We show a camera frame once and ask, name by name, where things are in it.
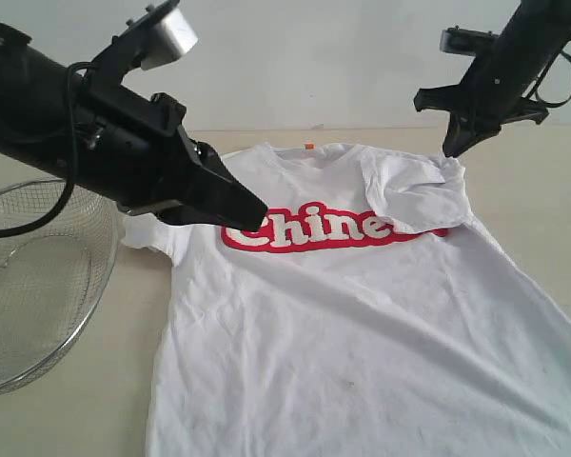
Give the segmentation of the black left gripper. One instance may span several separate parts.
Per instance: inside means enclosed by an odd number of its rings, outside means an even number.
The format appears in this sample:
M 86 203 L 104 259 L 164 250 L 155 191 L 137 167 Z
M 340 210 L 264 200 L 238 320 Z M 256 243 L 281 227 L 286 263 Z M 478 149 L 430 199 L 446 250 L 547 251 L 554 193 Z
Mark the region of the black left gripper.
M 170 226 L 257 230 L 266 204 L 204 142 L 191 140 L 187 108 L 164 92 L 144 98 L 85 80 L 75 90 L 77 185 Z

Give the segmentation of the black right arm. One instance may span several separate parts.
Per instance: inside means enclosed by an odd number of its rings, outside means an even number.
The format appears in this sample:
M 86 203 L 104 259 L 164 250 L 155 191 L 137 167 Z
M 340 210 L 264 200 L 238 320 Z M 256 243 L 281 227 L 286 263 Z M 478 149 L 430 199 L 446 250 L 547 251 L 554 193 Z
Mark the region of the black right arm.
M 522 1 L 499 33 L 444 30 L 441 51 L 473 61 L 458 84 L 420 89 L 413 100 L 417 111 L 448 113 L 443 154 L 457 158 L 506 124 L 541 124 L 557 105 L 539 88 L 558 57 L 571 65 L 569 42 L 571 1 Z

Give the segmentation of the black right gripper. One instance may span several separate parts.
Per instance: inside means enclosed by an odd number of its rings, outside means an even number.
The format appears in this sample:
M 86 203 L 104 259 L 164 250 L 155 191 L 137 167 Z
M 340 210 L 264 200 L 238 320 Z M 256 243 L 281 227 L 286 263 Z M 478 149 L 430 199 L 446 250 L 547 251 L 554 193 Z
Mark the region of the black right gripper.
M 419 89 L 417 112 L 449 112 L 443 154 L 460 157 L 497 135 L 502 125 L 523 120 L 540 124 L 548 108 L 525 92 L 550 62 L 550 53 L 532 46 L 495 43 L 474 58 L 459 85 Z

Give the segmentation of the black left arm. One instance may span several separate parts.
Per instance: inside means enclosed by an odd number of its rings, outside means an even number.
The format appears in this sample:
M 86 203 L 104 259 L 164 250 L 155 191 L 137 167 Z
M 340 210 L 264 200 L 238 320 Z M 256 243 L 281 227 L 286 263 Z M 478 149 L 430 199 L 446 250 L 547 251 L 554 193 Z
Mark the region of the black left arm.
M 151 213 L 172 226 L 258 229 L 266 204 L 211 145 L 187 135 L 185 106 L 166 93 L 146 98 L 124 85 L 129 72 L 173 63 L 195 43 L 174 1 L 147 7 L 92 60 L 68 66 L 0 22 L 0 154 L 65 183 L 44 215 L 0 229 L 0 238 L 45 226 L 75 187 L 128 215 Z

